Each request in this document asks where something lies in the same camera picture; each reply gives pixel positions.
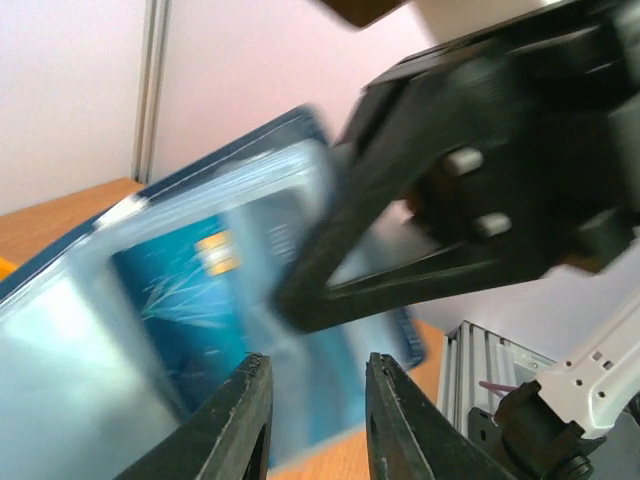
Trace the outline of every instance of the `robotic arm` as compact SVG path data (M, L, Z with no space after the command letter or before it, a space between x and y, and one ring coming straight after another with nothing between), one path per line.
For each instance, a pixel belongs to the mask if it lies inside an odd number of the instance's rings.
M452 14L427 21L437 37L456 40L366 88L338 142L350 164L343 194L275 295L302 330L534 280L561 263L597 273L634 240L640 1L546 1L534 13L541 1L514 1L477 17L470 2L418 3L423 13ZM470 10L454 15L463 5ZM496 25L502 14L524 15ZM461 37L468 31L457 24L481 30ZM397 199L441 247L328 286ZM640 294L503 400L494 458L519 478L589 476L587 455L640 391L639 308Z

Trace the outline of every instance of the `blue card holder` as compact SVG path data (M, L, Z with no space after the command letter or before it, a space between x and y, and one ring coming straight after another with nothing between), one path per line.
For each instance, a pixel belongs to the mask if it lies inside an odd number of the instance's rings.
M145 188L138 198L152 211L264 152L301 141L328 147L313 112L304 107ZM67 233L0 283L0 342L13 352L11 361L0 367L0 378L14 386L0 394L0 412L12 412L12 420L0 429L0 441L13 445L0 453L0 478L112 478L169 435L193 408L185 409L184 398L167 381L166 365L148 345L148 332L133 320L140 318L139 312L109 261L125 248L100 244L104 232L96 230L96 222L102 215ZM129 220L135 224L136 217ZM417 365L424 350L406 312L389 315L386 323L403 351L399 360L407 368ZM331 331L310 336L306 351L318 358L340 350L349 335L361 334L347 330L338 337ZM354 357L365 358L367 347L362 348ZM327 362L326 367L317 372L319 384L339 384L340 366ZM33 378L46 379L48 402L37 401ZM350 387L345 383L341 388ZM364 413L364 397L358 396L349 395L344 406L343 412L352 410L347 421L337 421L335 411L322 408L327 398L311 396L304 442L290 442L299 445L280 452L274 449L272 464L357 426ZM60 412L59 405L65 403L75 409L74 416ZM64 435L47 441L60 428ZM38 462L29 454L34 445L41 452ZM77 455L79 448L82 455Z

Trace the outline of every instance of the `blue credit card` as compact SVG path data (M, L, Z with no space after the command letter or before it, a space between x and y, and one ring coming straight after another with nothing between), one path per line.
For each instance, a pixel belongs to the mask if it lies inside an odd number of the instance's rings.
M323 152L299 143L273 156L245 159L202 187L212 199L214 191L221 192L219 200L206 203L213 215L113 256L189 412L215 392L247 352L271 357L272 466L363 422L370 352L391 354L407 367L423 353L402 310L304 335L271 304L275 287L330 203L333 177L330 168L319 167L329 162ZM283 177L284 158L307 167ZM235 193L227 189L231 185ZM196 208L186 200L181 205L171 207L176 215ZM154 217L151 210L140 216ZM162 218L166 225L170 217ZM365 250L354 251L341 276L367 273Z
M204 247L222 242L226 230L224 219L214 216L113 257L190 412L227 379L248 351L234 293L237 280L231 271L216 275L224 262L212 267L216 249Z

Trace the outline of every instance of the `black plastic part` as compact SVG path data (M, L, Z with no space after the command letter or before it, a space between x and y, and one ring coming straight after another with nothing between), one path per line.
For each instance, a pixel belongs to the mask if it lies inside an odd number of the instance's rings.
M460 435L388 355L367 364L367 445L373 480L513 478Z
M640 393L631 399L629 405L627 405L627 410L636 423L640 425Z
M574 422L564 423L539 391L537 382L525 383L500 402L494 421L502 432L491 445L491 456L522 479L589 478L593 467L587 456L605 438L582 439L584 431Z
M640 212L640 94L606 109L547 112L535 135L556 191L601 208Z
M273 410L271 360L249 354L189 421L121 480L264 480Z
M604 210L588 215L576 227L568 228L573 247L564 263L597 273L620 256L634 240L633 221L619 210Z
M399 7L403 0L322 0L343 19L356 27L366 27Z
M477 407L469 410L467 420L469 441L491 455L492 446L501 441L502 427L493 422L493 415Z
M511 54L520 58L532 78L577 78L616 60L605 40L603 28L596 24L518 46Z
M406 82L389 82L368 87L366 95L360 98L354 109L339 143L353 145L356 153L362 154L386 120L405 86Z

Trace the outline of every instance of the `wooden surface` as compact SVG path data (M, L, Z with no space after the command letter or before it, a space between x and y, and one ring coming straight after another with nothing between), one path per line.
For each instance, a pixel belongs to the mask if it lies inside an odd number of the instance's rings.
M20 265L72 228L141 188L141 184L121 178L2 215L0 257Z
M21 264L73 227L108 208L142 185L120 179L83 192L0 217L0 257ZM429 358L411 372L414 381L435 402L438 395L443 334L416 322ZM369 479L364 430L328 446L270 480Z

